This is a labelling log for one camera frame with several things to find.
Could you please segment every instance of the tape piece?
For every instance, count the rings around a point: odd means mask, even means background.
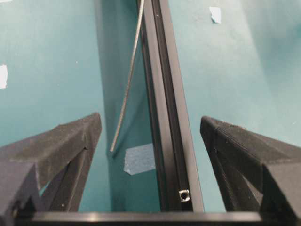
[[[152,144],[128,148],[124,161],[124,171],[129,175],[154,170],[155,157]]]

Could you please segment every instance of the black frame bar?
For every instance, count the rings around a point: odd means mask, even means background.
[[[161,210],[203,212],[167,0],[145,2],[142,42]],[[181,190],[189,190],[189,202],[181,202]]]
[[[275,214],[257,212],[228,213],[61,213],[40,212],[20,216],[16,226],[158,226],[158,225],[211,225],[211,226],[277,226],[282,225]]]

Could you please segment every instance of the white paper scrap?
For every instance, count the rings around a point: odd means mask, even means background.
[[[8,80],[8,68],[6,65],[0,65],[0,89],[5,89]]]
[[[222,11],[219,7],[209,7],[211,12],[211,18],[215,23],[221,24],[222,23]]]

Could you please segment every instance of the teal surface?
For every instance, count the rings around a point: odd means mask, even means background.
[[[151,143],[141,50],[117,154],[108,155],[127,82],[135,0],[0,3],[0,146],[99,112],[103,131],[81,211],[158,211],[155,171],[129,176],[125,149]]]
[[[301,146],[301,1],[170,0],[206,211],[224,211],[200,119]],[[209,7],[220,7],[214,24]]]

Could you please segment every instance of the metal rod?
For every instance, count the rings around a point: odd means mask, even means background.
[[[127,88],[126,88],[126,93],[123,99],[123,104],[120,112],[120,117],[119,117],[119,122],[116,128],[115,136],[110,148],[110,152],[113,152],[115,149],[115,145],[120,133],[120,129],[122,126],[122,122],[124,119],[124,115],[126,112],[126,106],[127,106],[127,99],[128,99],[128,92],[130,89],[131,85],[131,80],[133,77],[133,72],[134,72],[134,64],[135,64],[135,57],[136,57],[136,52],[137,52],[137,46],[138,46],[138,40],[139,40],[139,34],[140,34],[140,29],[141,29],[141,23],[142,23],[142,15],[143,15],[143,7],[144,7],[144,0],[141,0],[140,3],[140,8],[139,8],[139,16],[138,16],[138,24],[137,24],[137,29],[136,29],[136,36],[135,36],[135,42],[134,42],[134,48],[133,48],[133,53],[132,53],[132,58],[131,58],[131,63],[130,63],[130,70],[128,73],[128,80],[127,80]]]

